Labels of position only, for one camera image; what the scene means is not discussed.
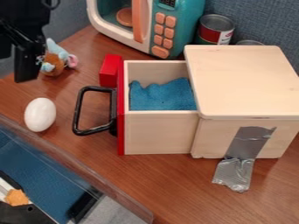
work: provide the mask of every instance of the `gray fabric wall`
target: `gray fabric wall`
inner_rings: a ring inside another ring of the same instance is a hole
[[[299,0],[206,1],[207,13],[227,16],[236,24],[233,43],[254,39],[278,45],[299,73]],[[45,27],[45,35],[60,41],[88,24],[86,0],[62,0]],[[11,59],[0,60],[0,76],[11,69]]]
[[[299,74],[299,0],[206,0],[206,13],[231,18],[233,43],[254,39],[279,46]]]
[[[61,0],[61,5],[51,15],[51,22],[44,27],[45,36],[57,42],[89,25],[86,0]],[[13,69],[13,59],[0,59],[0,77]]]

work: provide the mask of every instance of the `tin can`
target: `tin can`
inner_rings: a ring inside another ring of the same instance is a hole
[[[201,45],[229,45],[234,23],[217,14],[204,15],[199,20],[197,43]]]
[[[264,46],[264,44],[262,44],[261,42],[251,40],[251,39],[241,40],[236,45],[237,46]]]

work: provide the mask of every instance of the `wooden box lid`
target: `wooden box lid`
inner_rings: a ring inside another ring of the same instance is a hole
[[[200,116],[299,119],[299,80],[277,46],[187,45]]]

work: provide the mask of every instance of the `gray tape strip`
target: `gray tape strip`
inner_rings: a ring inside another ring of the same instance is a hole
[[[212,182],[243,193],[249,189],[254,160],[276,128],[241,127],[228,147]]]

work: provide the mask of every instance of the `red can label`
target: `red can label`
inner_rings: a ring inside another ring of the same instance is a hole
[[[231,41],[233,31],[214,31],[203,25],[199,26],[199,36],[215,45],[228,45]]]

